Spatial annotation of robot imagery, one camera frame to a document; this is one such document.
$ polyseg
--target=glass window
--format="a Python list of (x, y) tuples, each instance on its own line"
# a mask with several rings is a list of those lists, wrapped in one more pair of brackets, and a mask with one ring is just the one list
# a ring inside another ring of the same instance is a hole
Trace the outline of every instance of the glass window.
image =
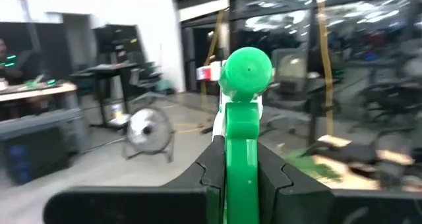
[(311, 0), (235, 0), (235, 13), (253, 13), (263, 9), (297, 8), (308, 5)]
[(421, 39), (422, 38), (422, 0), (419, 0), (416, 14), (417, 16), (416, 16), (415, 24), (413, 27), (412, 37), (415, 39)]
[(257, 47), (271, 57), (275, 49), (305, 47), (309, 15), (310, 11), (303, 10), (236, 20), (232, 50)]
[(327, 7), (328, 48), (333, 59), (393, 59), (408, 16), (409, 0), (372, 0)]

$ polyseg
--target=wooden board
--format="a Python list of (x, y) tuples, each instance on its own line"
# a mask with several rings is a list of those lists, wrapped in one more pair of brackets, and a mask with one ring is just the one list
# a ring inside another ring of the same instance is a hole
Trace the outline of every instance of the wooden board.
[(74, 84), (70, 82), (66, 82), (56, 88), (48, 88), (48, 89), (43, 89), (43, 90), (32, 90), (32, 91), (21, 90), (20, 92), (13, 93), (13, 94), (1, 95), (0, 101), (11, 101), (14, 99), (24, 99), (24, 98), (32, 98), (36, 96), (46, 96), (46, 95), (51, 95), (51, 94), (72, 92), (75, 90), (76, 90), (76, 86)]
[(351, 143), (351, 140), (347, 140), (347, 139), (344, 139), (344, 138), (338, 138), (338, 137), (331, 136), (331, 135), (321, 136), (320, 138), (318, 138), (318, 141), (329, 143), (329, 144), (331, 144), (335, 147), (338, 147), (338, 148), (342, 148), (344, 146), (347, 146), (349, 143)]
[(377, 150), (377, 156), (380, 159), (393, 161), (401, 165), (411, 165), (415, 160), (407, 154), (399, 154), (388, 150)]
[(325, 164), (329, 166), (334, 172), (342, 176), (341, 182), (335, 182), (324, 178), (318, 179), (319, 182), (330, 188), (354, 190), (378, 189), (377, 181), (356, 175), (349, 170), (349, 167), (345, 163), (335, 161), (327, 157), (322, 157), (321, 155), (314, 155), (313, 158), (316, 164)]

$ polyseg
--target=black standing desk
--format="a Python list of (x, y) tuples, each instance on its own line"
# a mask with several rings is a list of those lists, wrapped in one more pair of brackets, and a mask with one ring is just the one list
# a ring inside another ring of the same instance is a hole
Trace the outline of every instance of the black standing desk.
[[(262, 105), (274, 107), (280, 110), (280, 113), (285, 114), (285, 117), (297, 117), (302, 118), (301, 120), (309, 120), (309, 134), (307, 140), (309, 143), (313, 143), (313, 139), (316, 134), (316, 117), (314, 116), (316, 111), (320, 110), (321, 106), (318, 104), (319, 102), (323, 101), (321, 98), (325, 98), (325, 79), (324, 78), (310, 78), (308, 81), (307, 91), (304, 95), (303, 100), (305, 103), (302, 107), (299, 107), (299, 110), (291, 110), (289, 108), (284, 108), (277, 102), (269, 101), (267, 98), (262, 98)], [(333, 84), (340, 83), (340, 80), (333, 79)], [(276, 128), (272, 127), (268, 124), (268, 122), (263, 121), (262, 123), (266, 124), (266, 129), (262, 131), (259, 136), (262, 136)]]
[(127, 64), (118, 64), (118, 65), (98, 65), (96, 67), (92, 67), (89, 69), (84, 70), (84, 72), (92, 73), (92, 76), (94, 77), (94, 83), (95, 87), (97, 87), (97, 93), (96, 96), (98, 98), (98, 102), (100, 104), (100, 112), (101, 112), (101, 118), (102, 122), (99, 125), (90, 125), (94, 127), (101, 127), (101, 128), (110, 128), (111, 126), (108, 125), (107, 118), (106, 118), (106, 111), (105, 106), (106, 103), (104, 101), (104, 95), (102, 95), (100, 91), (100, 82), (102, 80), (109, 80), (110, 78), (113, 78), (114, 76), (120, 76), (120, 82), (121, 82), (121, 89), (123, 92), (123, 104), (125, 107), (125, 112), (129, 113), (129, 95), (128, 95), (128, 88), (123, 83), (123, 71), (125, 69), (133, 69), (137, 68), (139, 66), (138, 63), (127, 63)]

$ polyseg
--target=cable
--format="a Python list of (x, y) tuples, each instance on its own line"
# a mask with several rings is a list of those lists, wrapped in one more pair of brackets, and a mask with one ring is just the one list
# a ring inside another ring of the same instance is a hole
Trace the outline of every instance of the cable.
[[(210, 58), (214, 54), (214, 50), (215, 50), (215, 47), (216, 47), (216, 44), (217, 44), (218, 35), (220, 34), (220, 28), (221, 28), (222, 21), (223, 21), (224, 11), (225, 11), (225, 9), (220, 9), (218, 11), (217, 22), (216, 22), (216, 26), (214, 27), (214, 35), (212, 36), (210, 49), (208, 50), (208, 56), (205, 59), (204, 66), (207, 66), (207, 65), (210, 64)], [(206, 105), (206, 102), (207, 102), (205, 81), (202, 81), (201, 84), (200, 84), (200, 94), (201, 94), (201, 104), (202, 104), (202, 108), (203, 108)]]
[(193, 129), (187, 129), (187, 130), (176, 130), (176, 134), (188, 134), (188, 133), (194, 133), (201, 130), (201, 128), (196, 127), (196, 124), (194, 123), (173, 123), (173, 126), (190, 126), (193, 127)]
[(333, 110), (332, 100), (333, 100), (333, 83), (332, 83), (332, 71), (331, 71), (331, 62), (330, 56), (328, 54), (328, 40), (327, 40), (327, 27), (325, 21), (325, 3), (324, 1), (316, 2), (318, 5), (318, 25), (319, 25), (319, 36), (321, 44), (321, 57), (322, 65), (324, 67), (324, 80), (325, 80), (325, 108), (326, 109), (326, 133), (328, 135), (333, 135), (334, 133), (334, 123), (333, 123)]

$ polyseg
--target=desk leg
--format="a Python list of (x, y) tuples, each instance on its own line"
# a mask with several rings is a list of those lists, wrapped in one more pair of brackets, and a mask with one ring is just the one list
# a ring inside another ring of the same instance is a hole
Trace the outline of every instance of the desk leg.
[(127, 91), (127, 87), (125, 86), (125, 84), (123, 83), (123, 75), (122, 75), (122, 70), (120, 70), (120, 83), (121, 83), (121, 91), (123, 93), (123, 105), (125, 106), (125, 113), (129, 114), (129, 95), (128, 95), (128, 91)]
[(311, 121), (309, 121), (308, 127), (308, 147), (312, 146), (317, 140), (317, 119), (319, 110), (319, 97), (318, 93), (311, 96)]
[[(67, 109), (79, 109), (78, 106), (78, 98), (75, 92), (69, 92), (65, 94), (65, 103)], [(72, 124), (72, 131), (75, 135), (76, 142), (77, 142), (77, 150), (84, 151), (91, 147), (92, 141), (89, 134), (88, 124), (85, 123), (84, 115), (82, 110), (80, 110), (80, 116), (74, 118), (71, 121)]]
[(104, 109), (105, 103), (104, 103), (104, 97), (103, 97), (103, 94), (102, 94), (100, 82), (101, 82), (101, 79), (96, 76), (95, 77), (95, 86), (97, 87), (96, 97), (98, 99), (98, 103), (100, 104), (100, 113), (101, 113), (101, 120), (102, 120), (102, 123), (101, 123), (100, 126), (106, 127), (107, 126), (107, 119), (106, 119), (106, 111)]

